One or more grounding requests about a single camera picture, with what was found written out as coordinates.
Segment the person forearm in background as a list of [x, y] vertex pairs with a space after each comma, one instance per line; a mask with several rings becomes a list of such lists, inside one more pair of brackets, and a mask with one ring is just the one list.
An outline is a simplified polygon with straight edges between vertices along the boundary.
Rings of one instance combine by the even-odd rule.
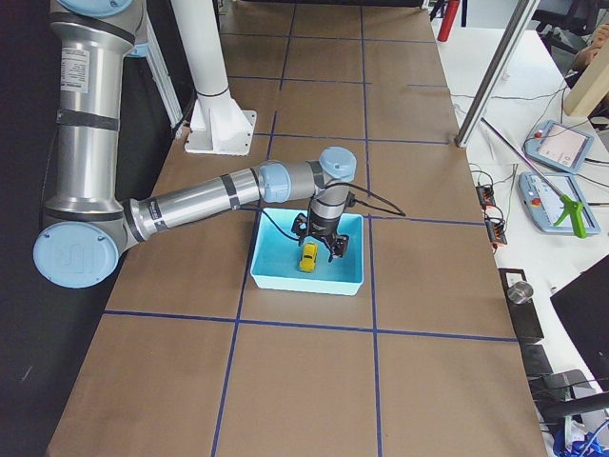
[[584, 71], [599, 54], [601, 48], [608, 42], [608, 24], [599, 26], [593, 34], [591, 43], [580, 50], [571, 66], [572, 71]]

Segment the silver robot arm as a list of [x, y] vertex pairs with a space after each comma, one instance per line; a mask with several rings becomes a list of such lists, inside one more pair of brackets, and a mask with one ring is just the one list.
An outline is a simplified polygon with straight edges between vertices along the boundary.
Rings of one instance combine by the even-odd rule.
[[56, 144], [49, 153], [57, 182], [42, 206], [32, 253], [43, 277], [64, 288], [97, 285], [152, 235], [260, 200], [307, 200], [291, 238], [320, 241], [331, 259], [345, 255], [348, 237], [338, 226], [357, 167], [350, 150], [332, 147], [316, 161], [295, 164], [267, 161], [153, 196], [160, 149], [118, 156], [124, 61], [158, 51], [146, 3], [53, 1], [49, 24], [62, 52]]

